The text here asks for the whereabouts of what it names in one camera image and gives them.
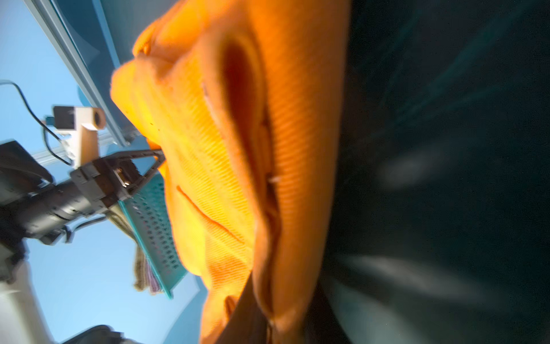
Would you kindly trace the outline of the orange pants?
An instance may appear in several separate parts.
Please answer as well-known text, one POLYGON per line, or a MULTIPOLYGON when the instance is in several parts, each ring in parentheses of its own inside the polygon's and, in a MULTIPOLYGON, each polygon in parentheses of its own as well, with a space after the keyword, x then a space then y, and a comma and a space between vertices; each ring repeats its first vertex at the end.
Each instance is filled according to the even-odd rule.
POLYGON ((349 1, 178 1, 111 98, 162 150, 173 239, 214 343, 246 292, 265 343, 304 343, 335 190, 349 1))

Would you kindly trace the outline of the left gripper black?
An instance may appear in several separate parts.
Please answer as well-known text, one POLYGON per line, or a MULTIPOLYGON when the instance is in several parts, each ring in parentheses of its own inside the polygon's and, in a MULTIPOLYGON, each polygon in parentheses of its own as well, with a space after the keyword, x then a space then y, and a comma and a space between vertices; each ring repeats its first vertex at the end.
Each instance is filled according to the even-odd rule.
POLYGON ((96 213, 135 196, 158 173, 165 163, 162 150, 125 150, 110 158, 96 159, 70 173, 72 182, 91 204, 96 213), (132 159, 155 158, 155 162, 140 174, 132 159))

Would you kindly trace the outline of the purple pants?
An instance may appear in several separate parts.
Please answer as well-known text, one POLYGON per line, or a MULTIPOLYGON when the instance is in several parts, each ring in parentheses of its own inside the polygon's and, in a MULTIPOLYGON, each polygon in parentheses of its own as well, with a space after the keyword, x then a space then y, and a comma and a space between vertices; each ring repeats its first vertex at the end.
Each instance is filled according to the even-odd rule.
POLYGON ((162 293, 163 289, 160 286, 160 283, 156 277, 156 274, 154 273, 153 269, 151 268, 148 262, 146 262, 146 265, 145 265, 145 274, 146 274, 146 282, 148 284, 148 289, 150 294, 156 295, 158 293, 162 293))

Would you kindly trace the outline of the teal plastic basket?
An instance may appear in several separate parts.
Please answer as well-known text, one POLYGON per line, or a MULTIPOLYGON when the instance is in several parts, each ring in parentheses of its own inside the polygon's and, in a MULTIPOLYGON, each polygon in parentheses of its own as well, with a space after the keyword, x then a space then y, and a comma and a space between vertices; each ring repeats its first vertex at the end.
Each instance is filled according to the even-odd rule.
POLYGON ((135 237, 168 299, 187 274, 180 263, 173 241, 172 226, 165 200, 165 183, 161 175, 153 178, 130 199, 119 203, 135 237))

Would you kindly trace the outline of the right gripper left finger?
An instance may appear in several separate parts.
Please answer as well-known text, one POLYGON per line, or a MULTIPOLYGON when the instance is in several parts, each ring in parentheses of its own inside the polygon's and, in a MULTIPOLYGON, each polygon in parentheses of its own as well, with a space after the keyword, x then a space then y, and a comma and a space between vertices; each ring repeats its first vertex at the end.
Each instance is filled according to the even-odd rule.
POLYGON ((216 344, 267 343, 268 325, 254 294, 252 275, 216 344))

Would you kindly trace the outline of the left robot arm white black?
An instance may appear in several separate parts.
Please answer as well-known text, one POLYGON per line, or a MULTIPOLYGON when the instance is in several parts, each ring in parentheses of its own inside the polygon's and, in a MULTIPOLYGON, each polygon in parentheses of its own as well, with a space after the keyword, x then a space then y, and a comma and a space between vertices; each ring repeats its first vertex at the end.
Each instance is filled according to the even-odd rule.
POLYGON ((15 140, 1 145, 1 342, 51 343, 30 283, 26 239, 53 245, 83 217, 106 215, 156 174, 161 150, 95 158, 56 183, 15 140))

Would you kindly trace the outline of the khaki pants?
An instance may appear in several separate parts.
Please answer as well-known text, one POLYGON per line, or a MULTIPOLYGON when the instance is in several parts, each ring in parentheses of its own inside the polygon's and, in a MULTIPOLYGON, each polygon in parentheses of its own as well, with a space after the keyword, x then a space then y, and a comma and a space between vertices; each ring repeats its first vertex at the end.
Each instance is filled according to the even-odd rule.
POLYGON ((135 237, 133 228, 118 204, 111 206, 105 213, 105 216, 135 243, 135 258, 133 262, 134 288, 139 292, 143 292, 149 288, 150 282, 146 275, 146 257, 135 237))

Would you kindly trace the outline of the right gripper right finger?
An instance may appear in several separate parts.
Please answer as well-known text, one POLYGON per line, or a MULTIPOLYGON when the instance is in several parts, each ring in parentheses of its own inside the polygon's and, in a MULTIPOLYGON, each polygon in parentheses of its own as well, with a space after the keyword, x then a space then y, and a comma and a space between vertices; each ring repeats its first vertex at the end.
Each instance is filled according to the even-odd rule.
POLYGON ((320 283, 317 284, 305 318, 305 343, 350 344, 320 283))

